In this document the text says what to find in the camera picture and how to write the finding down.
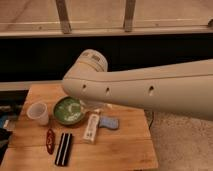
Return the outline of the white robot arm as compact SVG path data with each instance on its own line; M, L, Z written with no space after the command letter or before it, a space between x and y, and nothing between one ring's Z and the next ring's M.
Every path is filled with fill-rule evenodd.
M64 75L62 87L80 100L213 120L213 59L110 72L107 59L87 49Z

